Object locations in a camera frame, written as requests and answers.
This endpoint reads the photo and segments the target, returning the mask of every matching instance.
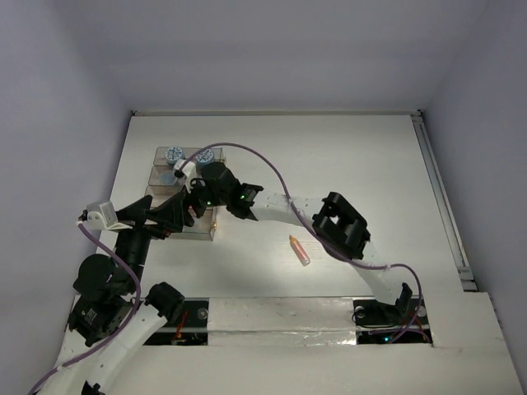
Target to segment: red wire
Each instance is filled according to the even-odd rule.
[[[181,330],[181,328],[182,328],[183,325],[184,325],[184,321],[185,321],[185,319],[187,318],[187,314],[188,314],[188,313],[189,313],[188,311],[185,311],[185,312],[183,313],[183,317],[181,318],[181,322],[180,322],[180,324],[178,325],[177,329],[175,330],[175,335],[174,335],[174,338],[172,339],[173,342],[176,341],[176,340],[179,340],[179,339],[180,339],[180,337],[181,337],[180,330]]]
[[[419,318],[415,318],[415,322],[417,323],[417,325],[419,325],[419,329],[421,329],[421,332],[423,333],[423,339],[426,340],[426,338],[424,337],[424,332],[425,330],[422,328],[422,324],[421,324],[421,321],[419,321]]]

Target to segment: robotic arm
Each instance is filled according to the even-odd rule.
[[[152,239],[165,239],[182,232],[184,226],[194,225],[191,211],[199,218],[208,207],[224,206],[242,220],[307,225],[317,239],[324,241],[324,248],[334,258],[359,262],[357,272],[387,316],[402,317],[407,313],[412,291],[407,284],[392,278],[388,267],[368,270],[382,262],[370,242],[366,220],[340,194],[331,192],[325,198],[289,200],[262,186],[242,184],[220,162],[205,165],[199,174],[194,163],[188,163],[184,172],[177,170],[180,165],[176,164],[175,174],[185,186],[159,207],[150,208],[152,196],[145,196],[120,211],[115,211],[111,202],[94,203],[79,218],[92,229],[119,232],[114,252],[139,279]],[[111,336],[131,309],[131,301],[124,297],[135,291],[130,275],[112,257],[97,253],[82,263],[73,287],[81,296],[68,318],[65,346],[57,366]],[[104,395],[139,347],[157,329],[177,322],[183,303],[184,297],[172,286],[166,283],[153,286],[128,326],[110,344],[80,363],[61,369],[39,395]]]
[[[186,174],[179,173],[187,181],[195,174],[193,164],[188,165],[190,169]],[[269,192],[262,186],[241,184],[220,162],[204,166],[200,176],[187,183],[189,201],[198,216],[207,207],[225,206],[231,214],[243,220],[308,225],[325,242],[324,248],[329,255],[336,259],[350,258],[359,262],[361,267],[355,269],[371,288],[377,301],[385,304],[385,309],[392,309],[388,306],[393,306],[397,314],[406,313],[412,291],[407,284],[396,281],[388,268],[368,270],[367,267],[383,263],[370,242],[371,235],[366,229],[366,220],[339,193],[331,192],[327,197],[318,199],[293,197],[289,201],[285,195]],[[301,219],[293,211],[291,202]]]

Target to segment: black wire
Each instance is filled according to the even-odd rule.
[[[360,323],[357,323],[357,321],[355,320],[355,317],[356,317],[356,315],[355,315],[355,313],[353,313],[352,314],[352,321],[357,326],[359,326],[360,328],[365,328],[365,329],[387,329],[387,328],[397,329],[396,327],[403,325],[403,320],[401,319],[401,323],[393,323],[393,324],[390,324],[390,325],[380,325],[380,326],[370,327],[370,326],[361,325]]]

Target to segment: screw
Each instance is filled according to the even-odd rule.
[[[363,306],[357,306],[355,308],[355,317],[357,318],[364,318],[366,316],[366,313],[364,312]]]
[[[422,318],[426,315],[427,315],[427,309],[425,308],[425,306],[421,306],[417,312],[417,316]]]
[[[207,309],[199,309],[198,310],[198,318],[199,319],[207,319],[208,317],[208,310]]]

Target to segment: white wall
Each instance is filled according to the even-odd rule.
[[[470,265],[527,388],[527,2],[491,2],[427,107]]]
[[[418,109],[487,0],[55,0],[133,109]]]
[[[93,250],[74,222],[109,195],[129,112],[45,2],[2,2],[0,54],[0,392],[14,395],[54,363]]]

